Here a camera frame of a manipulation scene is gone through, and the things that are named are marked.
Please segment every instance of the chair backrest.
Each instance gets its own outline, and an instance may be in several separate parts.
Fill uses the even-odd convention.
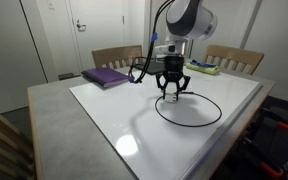
[[[0,179],[32,179],[33,144],[0,115]]]
[[[204,62],[234,71],[244,72],[246,70],[247,74],[253,74],[263,57],[264,54],[260,52],[209,45],[204,56]]]
[[[122,68],[130,66],[132,58],[142,56],[142,46],[123,46],[92,51],[95,67],[101,68],[103,65],[110,68]]]

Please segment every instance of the black cable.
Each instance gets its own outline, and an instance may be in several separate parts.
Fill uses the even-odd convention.
[[[180,123],[174,122],[174,121],[172,121],[172,120],[170,120],[170,119],[167,119],[165,116],[163,116],[163,115],[158,111],[158,109],[157,109],[157,102],[158,102],[160,99],[163,98],[163,96],[161,96],[161,97],[159,97],[159,98],[156,100],[156,102],[155,102],[155,110],[156,110],[156,112],[157,112],[162,118],[164,118],[166,121],[168,121],[168,122],[170,122],[170,123],[173,123],[173,124],[176,124],[176,125],[179,125],[179,126],[184,126],[184,127],[203,127],[203,126],[208,126],[208,125],[214,124],[214,123],[216,123],[218,120],[221,119],[221,117],[222,117],[222,110],[221,110],[221,108],[220,108],[215,102],[213,102],[212,100],[210,100],[210,99],[208,99],[207,97],[202,96],[202,95],[200,95],[200,94],[196,94],[196,93],[194,93],[194,92],[181,92],[180,94],[192,94],[192,95],[200,96],[200,97],[208,100],[209,102],[211,102],[212,104],[214,104],[214,105],[218,108],[218,110],[220,111],[219,117],[218,117],[217,119],[215,119],[214,121],[210,122],[210,123],[201,124],[201,125],[186,125],[186,124],[180,124]]]
[[[156,34],[156,24],[157,24],[157,20],[160,16],[160,14],[164,11],[164,9],[169,6],[171,3],[173,3],[174,0],[167,0],[165,1],[158,9],[158,11],[156,12],[156,15],[155,15],[155,19],[154,19],[154,24],[153,24],[153,34],[152,34],[152,39],[151,39],[151,43],[150,43],[150,46],[149,46],[149,51],[147,53],[147,57],[146,57],[146,62],[144,64],[144,68],[142,69],[142,72],[140,74],[140,76],[137,78],[137,80],[134,81],[134,76],[132,74],[132,69],[130,69],[129,73],[128,73],[128,77],[129,77],[129,80],[130,82],[132,83],[141,83],[142,82],[142,79],[144,78],[145,74],[146,74],[146,71],[149,67],[149,64],[150,64],[150,60],[152,58],[152,54],[153,54],[153,48],[154,48],[154,42],[155,40],[157,39],[157,34]]]

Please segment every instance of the purple notebook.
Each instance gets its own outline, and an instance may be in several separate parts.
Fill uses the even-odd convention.
[[[82,74],[105,88],[128,81],[125,74],[110,68],[89,69],[83,71]]]

